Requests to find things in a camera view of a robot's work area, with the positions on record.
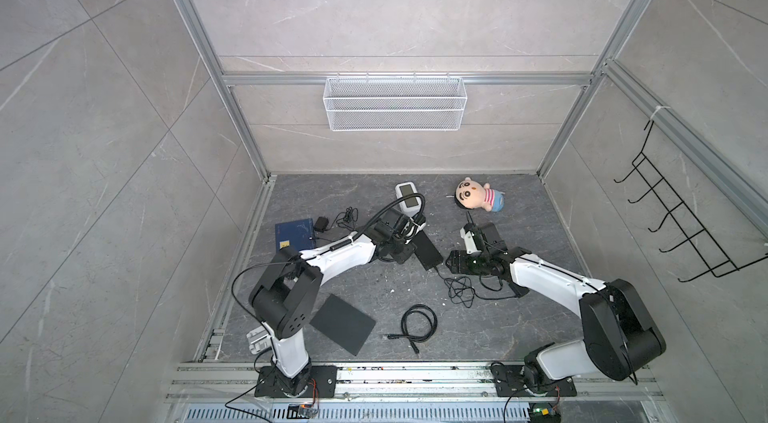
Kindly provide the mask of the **black ribbed network switch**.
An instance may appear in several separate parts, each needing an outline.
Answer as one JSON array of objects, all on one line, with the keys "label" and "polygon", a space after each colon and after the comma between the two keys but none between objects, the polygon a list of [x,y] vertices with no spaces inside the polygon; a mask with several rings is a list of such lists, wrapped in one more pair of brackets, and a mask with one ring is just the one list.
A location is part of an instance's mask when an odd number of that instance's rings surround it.
[{"label": "black ribbed network switch", "polygon": [[412,240],[415,246],[414,254],[425,271],[438,267],[444,262],[444,257],[424,231],[419,232]]}]

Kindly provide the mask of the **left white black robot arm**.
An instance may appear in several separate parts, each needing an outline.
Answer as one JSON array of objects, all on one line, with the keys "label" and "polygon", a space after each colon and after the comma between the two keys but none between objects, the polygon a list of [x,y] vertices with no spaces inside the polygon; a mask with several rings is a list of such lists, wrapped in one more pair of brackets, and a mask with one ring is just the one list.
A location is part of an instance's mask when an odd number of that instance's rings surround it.
[{"label": "left white black robot arm", "polygon": [[413,240],[426,225],[425,197],[401,196],[347,236],[309,249],[278,250],[240,307],[266,330],[273,350],[272,369],[285,384],[303,386],[311,359],[303,327],[323,284],[378,259],[405,263],[415,251]]}]

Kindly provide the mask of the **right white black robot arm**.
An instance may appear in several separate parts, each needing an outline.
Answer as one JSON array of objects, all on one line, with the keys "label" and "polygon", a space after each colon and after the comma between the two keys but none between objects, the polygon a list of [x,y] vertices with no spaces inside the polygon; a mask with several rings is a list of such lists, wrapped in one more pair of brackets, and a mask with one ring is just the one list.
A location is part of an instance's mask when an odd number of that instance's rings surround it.
[{"label": "right white black robot arm", "polygon": [[521,376],[528,391],[542,393],[583,374],[635,379],[638,369],[666,351],[661,331],[631,283],[589,278],[524,248],[510,249],[493,224],[477,225],[471,217],[460,235],[465,248],[446,260],[451,273],[496,277],[515,298],[533,291],[580,318],[580,339],[544,345],[525,357]]}]

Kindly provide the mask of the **white digital clock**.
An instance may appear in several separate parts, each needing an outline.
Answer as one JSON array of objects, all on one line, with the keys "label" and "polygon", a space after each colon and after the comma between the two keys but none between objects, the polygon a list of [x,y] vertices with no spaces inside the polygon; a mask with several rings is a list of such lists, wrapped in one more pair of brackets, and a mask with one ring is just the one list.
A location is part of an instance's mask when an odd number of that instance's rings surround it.
[{"label": "white digital clock", "polygon": [[399,211],[408,217],[416,216],[423,209],[422,198],[417,197],[417,193],[415,184],[410,181],[398,183],[395,186],[395,194],[399,199]]}]

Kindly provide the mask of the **cartoon boy plush doll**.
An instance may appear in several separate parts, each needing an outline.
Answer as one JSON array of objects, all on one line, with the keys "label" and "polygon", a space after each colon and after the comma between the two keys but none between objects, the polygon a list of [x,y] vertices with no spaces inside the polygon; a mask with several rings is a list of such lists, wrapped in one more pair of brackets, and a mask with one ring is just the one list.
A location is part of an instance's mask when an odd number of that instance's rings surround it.
[{"label": "cartoon boy plush doll", "polygon": [[482,209],[493,213],[500,212],[505,205],[503,192],[492,189],[489,183],[480,184],[470,177],[459,182],[453,201],[461,209]]}]

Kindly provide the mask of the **blue booklet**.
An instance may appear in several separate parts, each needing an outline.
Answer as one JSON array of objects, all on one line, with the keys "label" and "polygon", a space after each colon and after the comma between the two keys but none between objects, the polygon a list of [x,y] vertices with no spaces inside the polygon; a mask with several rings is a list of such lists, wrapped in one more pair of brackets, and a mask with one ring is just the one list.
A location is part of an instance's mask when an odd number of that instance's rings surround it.
[{"label": "blue booklet", "polygon": [[275,225],[275,251],[278,252],[286,247],[296,251],[316,247],[314,221],[311,218]]}]

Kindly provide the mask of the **flat black perforated box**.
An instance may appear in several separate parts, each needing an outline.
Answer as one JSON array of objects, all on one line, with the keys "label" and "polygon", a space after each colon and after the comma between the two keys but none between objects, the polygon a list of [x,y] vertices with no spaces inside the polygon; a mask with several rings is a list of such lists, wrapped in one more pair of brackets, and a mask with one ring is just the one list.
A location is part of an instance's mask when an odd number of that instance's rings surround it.
[{"label": "flat black perforated box", "polygon": [[330,295],[311,320],[311,325],[347,352],[357,356],[371,335],[376,321],[338,296]]}]

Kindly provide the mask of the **white power strip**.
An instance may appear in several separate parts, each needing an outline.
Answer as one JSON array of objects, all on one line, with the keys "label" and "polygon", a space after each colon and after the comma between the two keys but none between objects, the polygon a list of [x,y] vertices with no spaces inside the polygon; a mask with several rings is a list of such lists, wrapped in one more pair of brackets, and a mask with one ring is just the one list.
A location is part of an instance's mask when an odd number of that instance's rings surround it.
[{"label": "white power strip", "polygon": [[251,354],[259,355],[261,352],[271,348],[271,337],[269,332],[262,326],[254,328],[246,334],[248,348]]}]

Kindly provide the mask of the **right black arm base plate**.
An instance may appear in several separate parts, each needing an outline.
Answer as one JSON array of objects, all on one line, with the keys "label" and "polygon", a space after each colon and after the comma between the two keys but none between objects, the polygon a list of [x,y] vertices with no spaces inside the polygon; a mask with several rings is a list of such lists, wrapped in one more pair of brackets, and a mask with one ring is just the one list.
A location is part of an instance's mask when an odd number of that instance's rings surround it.
[{"label": "right black arm base plate", "polygon": [[499,397],[575,397],[572,378],[550,380],[534,366],[492,362],[488,367]]}]

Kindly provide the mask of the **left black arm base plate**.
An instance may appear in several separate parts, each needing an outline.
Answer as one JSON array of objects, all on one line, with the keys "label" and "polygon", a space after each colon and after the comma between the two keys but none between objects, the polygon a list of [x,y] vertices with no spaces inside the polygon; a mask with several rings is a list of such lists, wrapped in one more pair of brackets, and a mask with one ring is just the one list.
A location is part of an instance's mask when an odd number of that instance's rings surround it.
[{"label": "left black arm base plate", "polygon": [[309,364],[298,375],[289,378],[276,366],[264,366],[254,395],[256,397],[332,398],[337,384],[338,368],[332,365]]}]

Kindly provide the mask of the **aluminium mounting rail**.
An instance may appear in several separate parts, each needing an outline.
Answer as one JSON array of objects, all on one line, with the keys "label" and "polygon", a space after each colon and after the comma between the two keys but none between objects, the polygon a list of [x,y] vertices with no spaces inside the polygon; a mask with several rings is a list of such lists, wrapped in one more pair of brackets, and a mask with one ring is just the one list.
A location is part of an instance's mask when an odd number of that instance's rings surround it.
[{"label": "aluminium mounting rail", "polygon": [[[663,401],[656,379],[642,368],[630,380],[602,374],[569,377],[548,386],[528,386],[521,363],[492,362],[338,362],[312,368],[302,397],[325,402],[475,401],[513,396],[517,400]],[[289,393],[267,369],[259,376],[249,363],[183,363],[164,391],[167,403],[223,402],[240,393],[283,398]]]}]

